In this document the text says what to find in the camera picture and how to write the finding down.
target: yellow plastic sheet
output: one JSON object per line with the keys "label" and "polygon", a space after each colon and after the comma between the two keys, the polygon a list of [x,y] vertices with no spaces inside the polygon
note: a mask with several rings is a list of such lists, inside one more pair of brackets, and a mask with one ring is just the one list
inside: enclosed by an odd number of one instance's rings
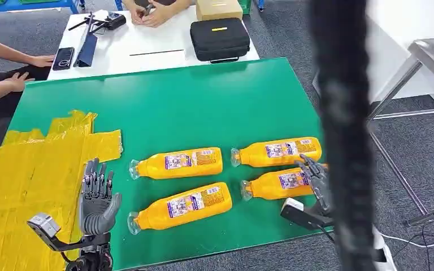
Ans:
{"label": "yellow plastic sheet", "polygon": [[26,224],[38,212],[61,226],[69,242],[75,220],[84,164],[94,157],[120,157],[120,131],[92,134],[96,114],[72,111],[54,119],[46,137],[40,130],[9,131],[0,147],[0,270],[63,270],[60,254],[51,251]]}

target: gray carpet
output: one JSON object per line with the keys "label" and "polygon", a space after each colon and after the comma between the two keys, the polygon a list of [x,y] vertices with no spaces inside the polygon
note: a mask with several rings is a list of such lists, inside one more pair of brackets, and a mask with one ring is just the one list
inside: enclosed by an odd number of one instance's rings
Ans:
{"label": "gray carpet", "polygon": [[[314,76],[312,48],[306,16],[307,0],[267,0],[259,13],[255,3],[244,21],[261,58],[289,59],[307,95],[316,107],[318,95],[311,85]],[[114,9],[111,0],[94,0],[88,10]],[[0,42],[30,54],[53,54],[70,15],[68,9],[0,14]],[[0,61],[0,71],[16,64]],[[394,100],[388,112],[413,108],[434,108],[429,96]],[[376,121],[375,133],[395,159],[428,209],[434,209],[434,115]],[[375,151],[376,225],[385,234],[408,238],[422,227],[402,225],[419,214],[411,199]],[[434,223],[425,232],[434,234]],[[434,243],[434,238],[426,238]],[[387,240],[393,254],[404,243]],[[429,250],[434,270],[434,248]],[[426,250],[408,246],[395,262],[399,270],[427,270]],[[149,268],[167,270],[339,270],[338,257],[328,239],[319,235],[307,239],[215,255]]]}

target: green table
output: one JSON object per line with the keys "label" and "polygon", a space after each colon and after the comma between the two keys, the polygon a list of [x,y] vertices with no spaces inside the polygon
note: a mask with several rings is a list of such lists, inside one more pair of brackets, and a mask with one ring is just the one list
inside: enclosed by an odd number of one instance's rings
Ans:
{"label": "green table", "polygon": [[[98,113],[95,132],[121,129],[124,152],[108,163],[115,171],[114,192],[123,202],[112,229],[114,270],[160,264],[238,250],[314,234],[280,217],[284,200],[244,202],[240,180],[289,167],[233,168],[230,149],[254,142],[313,136],[320,123],[286,59],[225,63],[117,76],[46,81],[27,87],[10,129],[40,128],[72,109]],[[132,180],[131,159],[169,151],[220,147],[223,172],[215,176]],[[131,235],[130,211],[195,187],[224,181],[231,190],[230,211],[167,230]],[[299,198],[313,204],[313,196]]]}

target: black carrying case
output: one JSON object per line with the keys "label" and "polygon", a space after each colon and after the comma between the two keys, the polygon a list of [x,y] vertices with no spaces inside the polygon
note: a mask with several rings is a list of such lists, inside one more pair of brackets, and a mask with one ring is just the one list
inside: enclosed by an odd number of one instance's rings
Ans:
{"label": "black carrying case", "polygon": [[200,61],[236,61],[250,50],[249,34],[237,18],[195,21],[190,38]]}

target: orange juice bottle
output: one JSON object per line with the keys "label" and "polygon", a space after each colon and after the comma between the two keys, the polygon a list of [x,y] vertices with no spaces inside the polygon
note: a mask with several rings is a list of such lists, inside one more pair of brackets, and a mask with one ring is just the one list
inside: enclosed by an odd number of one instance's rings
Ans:
{"label": "orange juice bottle", "polygon": [[254,181],[242,181],[241,193],[244,200],[251,198],[281,199],[292,196],[313,195],[310,180],[301,168],[268,172]]}
{"label": "orange juice bottle", "polygon": [[167,179],[213,175],[220,172],[222,153],[216,147],[155,154],[147,160],[132,160],[129,166],[129,173],[134,180],[140,176]]}
{"label": "orange juice bottle", "polygon": [[247,148],[231,149],[234,167],[244,164],[252,167],[292,165],[295,160],[303,161],[300,154],[318,161],[322,155],[320,142],[315,137],[301,137],[253,143]]}
{"label": "orange juice bottle", "polygon": [[131,212],[127,226],[132,234],[141,230],[164,230],[229,211],[232,198],[224,182],[202,186],[157,200],[139,213]]}

